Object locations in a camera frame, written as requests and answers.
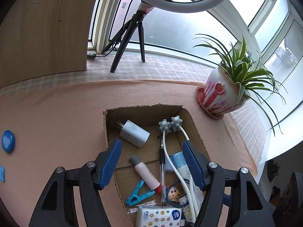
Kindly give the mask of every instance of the pink bottle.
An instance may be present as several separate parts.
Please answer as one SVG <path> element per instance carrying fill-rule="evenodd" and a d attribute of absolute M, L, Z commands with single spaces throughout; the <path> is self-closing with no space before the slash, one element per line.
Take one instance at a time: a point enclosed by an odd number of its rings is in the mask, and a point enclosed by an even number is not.
<path fill-rule="evenodd" d="M 134 155 L 130 158 L 130 161 L 134 164 L 135 170 L 147 184 L 147 186 L 155 190 L 158 194 L 161 194 L 160 182 L 155 178 L 147 166 L 139 159 L 138 156 Z"/>

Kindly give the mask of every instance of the pink tablecloth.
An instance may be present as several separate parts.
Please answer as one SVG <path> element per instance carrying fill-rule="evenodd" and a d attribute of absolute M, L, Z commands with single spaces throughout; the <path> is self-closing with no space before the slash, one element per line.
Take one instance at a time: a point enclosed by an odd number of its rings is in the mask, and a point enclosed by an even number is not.
<path fill-rule="evenodd" d="M 213 120 L 200 108 L 195 89 L 200 83 L 153 80 L 113 80 L 61 85 L 0 98 L 0 134 L 16 137 L 11 154 L 0 150 L 5 183 L 0 197 L 20 227 L 28 226 L 37 200 L 57 166 L 72 169 L 94 160 L 105 150 L 103 111 L 106 109 L 171 104 L 183 105 L 196 124 L 211 160 L 222 167 L 257 167 L 229 114 Z M 76 208 L 85 226 L 78 190 Z M 112 226 L 129 226 L 113 182 L 101 192 Z"/>

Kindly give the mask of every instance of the spider plant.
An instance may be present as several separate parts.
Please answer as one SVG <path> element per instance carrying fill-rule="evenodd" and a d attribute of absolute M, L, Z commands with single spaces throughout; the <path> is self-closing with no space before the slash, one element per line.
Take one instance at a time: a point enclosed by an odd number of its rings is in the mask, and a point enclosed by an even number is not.
<path fill-rule="evenodd" d="M 264 101 L 264 103 L 270 108 L 270 110 L 273 112 L 278 122 L 277 115 L 275 114 L 274 110 L 270 107 L 270 105 L 257 92 L 257 90 L 265 90 L 280 95 L 277 88 L 277 84 L 280 84 L 281 86 L 283 85 L 277 80 L 275 80 L 273 74 L 268 69 L 266 69 L 264 65 L 260 64 L 260 58 L 258 61 L 253 61 L 251 59 L 251 53 L 249 53 L 246 50 L 246 43 L 244 37 L 242 39 L 243 42 L 241 43 L 241 47 L 235 48 L 231 43 L 231 52 L 229 52 L 227 48 L 224 46 L 224 44 L 221 43 L 218 39 L 207 34 L 196 34 L 196 35 L 202 35 L 204 37 L 197 37 L 197 38 L 204 38 L 216 44 L 217 47 L 214 47 L 209 42 L 204 41 L 206 44 L 199 44 L 194 47 L 206 47 L 213 49 L 216 53 L 210 55 L 218 55 L 221 58 L 222 61 L 217 65 L 224 70 L 224 72 L 231 78 L 231 80 L 239 88 L 237 104 L 240 102 L 243 95 L 254 101 L 266 115 L 270 123 L 270 126 L 272 127 L 273 132 L 275 134 L 275 129 L 272 124 L 272 121 L 269 115 L 267 114 L 267 112 L 260 104 L 261 100 Z M 270 85 L 271 88 L 269 89 L 265 87 L 264 83 Z M 250 92 L 256 95 L 259 102 L 250 95 Z M 285 102 L 284 97 L 281 95 L 280 97 L 282 99 L 282 102 L 283 101 Z"/>

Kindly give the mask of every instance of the checkered tablecloth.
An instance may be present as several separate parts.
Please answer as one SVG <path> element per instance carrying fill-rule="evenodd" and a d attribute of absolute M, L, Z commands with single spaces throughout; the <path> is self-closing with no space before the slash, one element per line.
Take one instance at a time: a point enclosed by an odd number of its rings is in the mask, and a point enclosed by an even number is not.
<path fill-rule="evenodd" d="M 193 62 L 146 57 L 143 63 L 139 56 L 122 56 L 116 72 L 110 73 L 113 59 L 114 56 L 109 55 L 105 58 L 87 60 L 86 71 L 58 73 L 11 84 L 0 89 L 0 97 L 61 84 L 101 80 L 161 79 L 206 82 L 213 70 L 209 66 Z M 261 119 L 249 101 L 231 115 L 248 151 L 258 165 L 266 140 L 266 131 Z"/>

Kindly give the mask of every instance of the metal screw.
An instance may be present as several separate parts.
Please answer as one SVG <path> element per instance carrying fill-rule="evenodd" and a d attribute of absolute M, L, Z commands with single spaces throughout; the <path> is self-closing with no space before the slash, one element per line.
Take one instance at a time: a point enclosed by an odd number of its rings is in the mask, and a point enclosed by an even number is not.
<path fill-rule="evenodd" d="M 56 168 L 56 172 L 61 173 L 61 172 L 63 172 L 63 169 L 64 169 L 63 167 L 59 166 Z"/>
<path fill-rule="evenodd" d="M 89 162 L 87 162 L 87 167 L 94 167 L 95 166 L 95 162 L 94 161 L 89 161 Z"/>
<path fill-rule="evenodd" d="M 245 168 L 245 167 L 242 167 L 242 168 L 241 168 L 241 172 L 243 172 L 243 173 L 248 173 L 248 169 Z"/>
<path fill-rule="evenodd" d="M 210 163 L 209 163 L 209 166 L 210 166 L 211 168 L 216 168 L 218 165 L 217 165 L 216 162 L 210 162 Z"/>

